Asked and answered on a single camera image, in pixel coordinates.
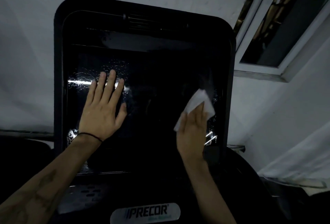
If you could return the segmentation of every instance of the tattoo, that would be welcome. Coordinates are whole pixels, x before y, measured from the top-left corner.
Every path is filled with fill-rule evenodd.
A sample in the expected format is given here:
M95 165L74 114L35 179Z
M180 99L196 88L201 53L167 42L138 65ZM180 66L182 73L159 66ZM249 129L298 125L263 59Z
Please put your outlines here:
M41 178L38 186L35 189L31 189L29 191L17 191L14 195L12 195L11 197L20 195L22 199L16 204L0 208L0 223L27 223L29 215L26 207L27 204L32 200L41 203L42 207L46 209L46 213L52 213L52 210L56 207L57 200L60 197L60 192L57 191L53 197L48 199L41 196L38 191L51 183L54 180L55 175L56 170L53 170Z

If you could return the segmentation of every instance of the black bracelet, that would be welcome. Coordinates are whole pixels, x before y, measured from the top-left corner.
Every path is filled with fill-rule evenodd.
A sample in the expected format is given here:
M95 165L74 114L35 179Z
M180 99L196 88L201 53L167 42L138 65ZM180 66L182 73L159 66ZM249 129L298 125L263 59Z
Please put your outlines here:
M90 136L94 137L95 139L98 139L100 142L103 142L100 138L96 137L96 136L93 135L93 134L82 132L82 133L77 134L77 136L80 135L80 134L90 135Z

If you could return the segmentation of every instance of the white cloth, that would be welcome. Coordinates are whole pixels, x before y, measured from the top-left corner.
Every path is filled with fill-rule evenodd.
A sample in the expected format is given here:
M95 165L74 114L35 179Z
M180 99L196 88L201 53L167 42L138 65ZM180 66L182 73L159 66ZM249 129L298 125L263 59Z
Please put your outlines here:
M194 110L198 105L200 105L202 102L204 102L204 112L208 113L207 119L211 118L216 114L214 111L212 102L210 98L208 97L205 90L198 89L196 93L191 97L191 99L188 101L186 107L184 108L184 112L189 114L192 110ZM181 123L181 116L176 123L174 127L174 131L178 131Z

